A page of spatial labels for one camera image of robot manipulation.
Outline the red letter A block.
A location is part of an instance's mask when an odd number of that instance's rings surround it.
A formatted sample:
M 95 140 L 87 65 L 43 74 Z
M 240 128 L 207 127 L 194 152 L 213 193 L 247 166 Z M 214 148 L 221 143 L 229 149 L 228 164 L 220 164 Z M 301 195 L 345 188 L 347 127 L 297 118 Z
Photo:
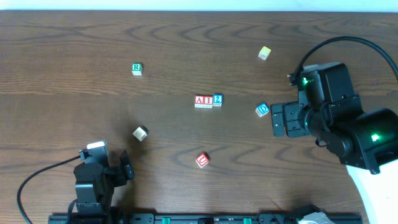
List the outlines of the red letter A block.
M 204 107 L 204 96 L 203 95 L 195 95 L 194 106 L 196 108 L 203 108 Z

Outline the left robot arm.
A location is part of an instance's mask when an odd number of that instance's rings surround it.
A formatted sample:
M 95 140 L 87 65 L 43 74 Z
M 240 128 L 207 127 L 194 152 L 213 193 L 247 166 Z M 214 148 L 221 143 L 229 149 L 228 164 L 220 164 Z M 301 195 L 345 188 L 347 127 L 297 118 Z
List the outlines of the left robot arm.
M 118 223 L 119 211 L 111 206 L 116 187 L 124 186 L 134 178 L 134 171 L 126 151 L 120 163 L 111 167 L 107 153 L 85 149 L 80 152 L 83 163 L 73 171 L 76 182 L 77 213 L 70 215 L 69 223 Z

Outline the red letter I block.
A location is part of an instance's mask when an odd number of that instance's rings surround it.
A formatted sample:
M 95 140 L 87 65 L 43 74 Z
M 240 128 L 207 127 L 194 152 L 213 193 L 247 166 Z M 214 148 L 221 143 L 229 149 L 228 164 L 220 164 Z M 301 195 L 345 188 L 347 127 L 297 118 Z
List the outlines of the red letter I block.
M 203 107 L 204 108 L 212 108 L 213 107 L 213 97 L 212 96 L 204 96 L 203 97 Z

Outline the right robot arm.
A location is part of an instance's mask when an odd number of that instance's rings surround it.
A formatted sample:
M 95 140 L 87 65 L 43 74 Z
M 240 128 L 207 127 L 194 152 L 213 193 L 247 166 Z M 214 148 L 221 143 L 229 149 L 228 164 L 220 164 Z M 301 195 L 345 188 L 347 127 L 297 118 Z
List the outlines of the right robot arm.
M 346 166 L 370 223 L 397 223 L 397 115 L 365 112 L 345 64 L 311 65 L 290 74 L 298 100 L 271 106 L 275 136 L 313 136 Z

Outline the blue number 2 block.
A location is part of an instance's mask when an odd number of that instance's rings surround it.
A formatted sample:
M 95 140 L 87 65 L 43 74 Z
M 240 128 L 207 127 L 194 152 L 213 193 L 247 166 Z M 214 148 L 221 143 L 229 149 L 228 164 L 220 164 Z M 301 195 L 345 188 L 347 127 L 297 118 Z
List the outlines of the blue number 2 block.
M 214 107 L 221 107 L 223 104 L 223 95 L 213 95 L 213 106 Z

